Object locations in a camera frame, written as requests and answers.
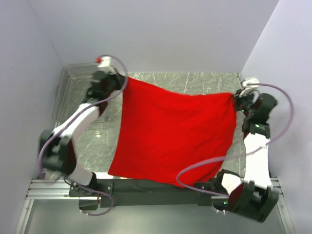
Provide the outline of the clear plastic bin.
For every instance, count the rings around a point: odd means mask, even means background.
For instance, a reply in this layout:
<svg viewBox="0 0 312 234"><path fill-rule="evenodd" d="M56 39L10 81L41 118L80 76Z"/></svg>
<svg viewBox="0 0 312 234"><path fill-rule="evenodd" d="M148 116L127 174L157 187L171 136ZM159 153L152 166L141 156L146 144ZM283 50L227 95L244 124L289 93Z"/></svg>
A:
<svg viewBox="0 0 312 234"><path fill-rule="evenodd" d="M97 64L71 64L63 67L58 83L53 119L61 124L68 119L85 99L87 89L91 86L92 73Z"/></svg>

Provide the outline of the red t shirt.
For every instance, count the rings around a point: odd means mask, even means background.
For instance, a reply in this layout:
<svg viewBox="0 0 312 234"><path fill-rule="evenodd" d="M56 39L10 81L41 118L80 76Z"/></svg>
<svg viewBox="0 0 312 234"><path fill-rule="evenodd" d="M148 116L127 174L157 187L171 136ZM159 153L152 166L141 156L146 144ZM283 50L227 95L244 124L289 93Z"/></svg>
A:
<svg viewBox="0 0 312 234"><path fill-rule="evenodd" d="M236 111L229 92L187 95L130 78L123 92L121 127L109 175L178 187L213 178L232 145Z"/></svg>

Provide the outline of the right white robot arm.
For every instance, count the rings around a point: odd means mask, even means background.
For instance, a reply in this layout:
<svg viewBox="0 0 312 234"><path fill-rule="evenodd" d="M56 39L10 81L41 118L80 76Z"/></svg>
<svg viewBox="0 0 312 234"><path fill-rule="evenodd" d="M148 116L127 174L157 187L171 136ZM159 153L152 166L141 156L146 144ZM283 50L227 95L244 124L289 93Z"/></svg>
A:
<svg viewBox="0 0 312 234"><path fill-rule="evenodd" d="M277 100L261 93L256 101L253 94L235 96L237 109L245 114L242 124L246 149L245 176L229 170L221 170L216 176L214 190L227 200L212 200L217 212L231 212L264 222L278 202L279 193L274 191L268 166L268 143L270 141L269 114Z"/></svg>

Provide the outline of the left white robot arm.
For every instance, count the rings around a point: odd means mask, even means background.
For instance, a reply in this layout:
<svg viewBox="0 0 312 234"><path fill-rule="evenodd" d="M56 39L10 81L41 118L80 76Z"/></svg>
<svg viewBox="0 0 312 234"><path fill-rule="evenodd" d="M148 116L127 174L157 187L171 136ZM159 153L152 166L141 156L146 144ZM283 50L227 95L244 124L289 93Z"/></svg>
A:
<svg viewBox="0 0 312 234"><path fill-rule="evenodd" d="M87 196L98 189L96 174L86 170L77 162L75 142L81 134L97 120L107 108L109 101L123 92L128 76L115 68L107 67L92 74L90 87L78 109L60 126L44 130L39 138L38 170L60 172L78 184Z"/></svg>

